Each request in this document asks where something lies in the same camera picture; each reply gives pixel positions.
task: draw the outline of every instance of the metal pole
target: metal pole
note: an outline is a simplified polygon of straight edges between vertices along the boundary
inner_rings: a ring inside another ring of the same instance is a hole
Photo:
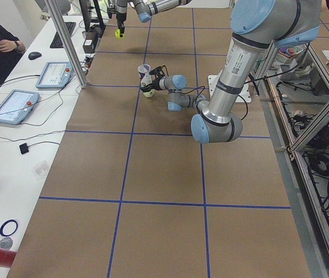
[[[275,57],[278,53],[278,48],[275,47],[274,41],[270,43],[268,49],[266,49],[264,53],[264,57],[262,58],[262,62],[259,65],[255,79],[263,78],[267,71],[271,68],[272,64],[274,63]],[[256,81],[256,85],[259,86],[262,80]]]
[[[46,6],[49,10],[51,18],[53,19],[54,25],[61,41],[63,42],[64,49],[67,52],[67,56],[73,66],[73,69],[78,78],[81,88],[85,88],[87,85],[86,77],[82,71],[81,64],[79,62],[76,50],[74,49],[71,36],[65,26],[63,16],[61,15],[60,9],[56,4],[56,0],[45,0]]]
[[[329,102],[321,109],[315,116],[314,120],[310,122],[305,131],[297,137],[295,143],[291,146],[292,152],[302,150],[308,142],[327,124],[329,121]]]

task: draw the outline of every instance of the wristwatch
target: wristwatch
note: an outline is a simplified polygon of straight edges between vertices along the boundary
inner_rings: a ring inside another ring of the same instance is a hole
[[[16,44],[16,47],[14,48],[14,50],[18,52],[20,45],[17,41],[14,41],[14,43]]]

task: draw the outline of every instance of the computer mouse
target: computer mouse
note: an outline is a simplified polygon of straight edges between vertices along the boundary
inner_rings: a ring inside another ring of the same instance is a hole
[[[35,59],[37,59],[38,57],[41,57],[41,56],[42,56],[42,54],[40,52],[34,51],[34,52],[31,52],[28,55],[28,59],[35,60]]]

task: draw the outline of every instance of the table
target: table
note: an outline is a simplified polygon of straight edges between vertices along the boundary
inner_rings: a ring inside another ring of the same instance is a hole
[[[76,22],[72,42],[79,60],[83,61],[85,53],[82,48],[84,42],[82,31],[84,28],[79,26],[82,25],[82,16],[65,16],[64,20]],[[27,75],[39,75],[48,61],[68,61],[64,49],[49,48],[55,31],[52,19],[50,19],[24,53],[7,80]],[[33,51],[41,52],[42,57],[32,61],[29,60],[28,54]],[[0,125],[0,137],[12,140],[30,138],[37,134],[49,134],[17,142],[0,138],[0,227],[9,219],[15,219],[19,223],[18,230],[11,236],[13,239],[11,250],[13,251],[18,249],[24,236],[39,193],[58,149],[57,144],[60,143],[63,137],[65,125],[71,116],[81,90],[76,78],[71,80],[67,87],[60,92],[60,95],[57,94],[57,90],[38,90],[35,87],[36,82],[36,77],[21,78],[8,82],[0,88],[0,103],[13,89],[36,91],[40,94],[42,102],[34,108],[24,123],[40,125],[50,116],[45,124],[41,126]],[[59,105],[61,105],[60,108],[52,113]],[[43,141],[53,143],[37,144]],[[37,145],[32,146],[29,153],[22,155],[19,145],[24,142],[28,145]],[[7,268],[0,268],[0,278],[6,277],[8,271]]]

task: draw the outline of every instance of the person's hand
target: person's hand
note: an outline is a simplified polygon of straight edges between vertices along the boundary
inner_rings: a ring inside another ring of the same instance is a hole
[[[7,39],[2,39],[0,41],[0,51],[1,52],[10,52],[16,48],[16,44],[13,41],[9,41]]]

